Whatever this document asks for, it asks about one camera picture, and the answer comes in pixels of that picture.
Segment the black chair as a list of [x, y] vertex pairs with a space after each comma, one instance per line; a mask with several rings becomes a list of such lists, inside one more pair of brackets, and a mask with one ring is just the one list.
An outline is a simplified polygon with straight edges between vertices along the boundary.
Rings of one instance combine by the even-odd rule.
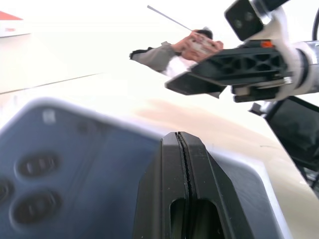
[[249, 112], [262, 116], [310, 187], [319, 191], [319, 107], [298, 97], [254, 103]]

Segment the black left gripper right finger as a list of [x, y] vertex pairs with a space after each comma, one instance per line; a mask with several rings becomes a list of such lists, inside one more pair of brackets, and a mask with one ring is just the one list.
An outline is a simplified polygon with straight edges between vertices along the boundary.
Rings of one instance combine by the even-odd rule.
[[178, 134], [188, 176], [185, 239], [249, 239], [249, 223], [230, 178], [203, 142]]

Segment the blue smartphone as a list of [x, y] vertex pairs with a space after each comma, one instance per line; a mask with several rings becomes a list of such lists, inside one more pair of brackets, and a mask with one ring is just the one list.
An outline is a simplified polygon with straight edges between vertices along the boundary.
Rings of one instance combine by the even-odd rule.
[[[58, 99], [28, 102], [0, 128], [0, 239], [132, 239], [140, 180], [170, 132]], [[249, 239], [293, 239], [264, 165], [203, 144], [234, 186]], [[188, 210], [189, 189], [172, 212], [173, 239], [185, 239]]]

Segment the small white orange-topped box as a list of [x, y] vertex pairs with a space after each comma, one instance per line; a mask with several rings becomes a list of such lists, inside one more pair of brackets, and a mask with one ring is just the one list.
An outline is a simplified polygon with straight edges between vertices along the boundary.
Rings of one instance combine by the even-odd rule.
[[0, 38], [31, 34], [23, 18], [0, 11]]

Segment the person in grey jacket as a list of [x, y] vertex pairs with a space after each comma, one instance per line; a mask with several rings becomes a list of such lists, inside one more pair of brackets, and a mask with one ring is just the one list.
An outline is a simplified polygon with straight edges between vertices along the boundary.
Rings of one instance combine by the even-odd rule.
[[197, 29], [175, 44], [163, 42], [157, 48], [135, 50], [130, 53], [130, 60], [168, 77], [175, 77], [223, 49], [223, 42], [214, 41], [211, 30]]

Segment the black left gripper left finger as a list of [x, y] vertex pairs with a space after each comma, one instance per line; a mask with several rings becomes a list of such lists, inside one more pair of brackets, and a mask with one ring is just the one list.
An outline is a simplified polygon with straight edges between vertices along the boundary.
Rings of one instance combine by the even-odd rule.
[[172, 212], [184, 210], [187, 199], [182, 146], [170, 132], [140, 180], [132, 239], [173, 239]]

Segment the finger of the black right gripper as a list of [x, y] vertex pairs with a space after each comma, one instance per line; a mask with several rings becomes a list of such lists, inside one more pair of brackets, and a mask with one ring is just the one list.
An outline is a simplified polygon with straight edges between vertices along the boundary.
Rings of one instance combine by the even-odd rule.
[[256, 84], [292, 76], [274, 48], [223, 50], [200, 62], [191, 72], [216, 84]]
[[185, 72], [172, 78], [165, 83], [165, 87], [186, 96], [208, 94], [214, 97], [219, 97], [226, 88], [191, 72]]

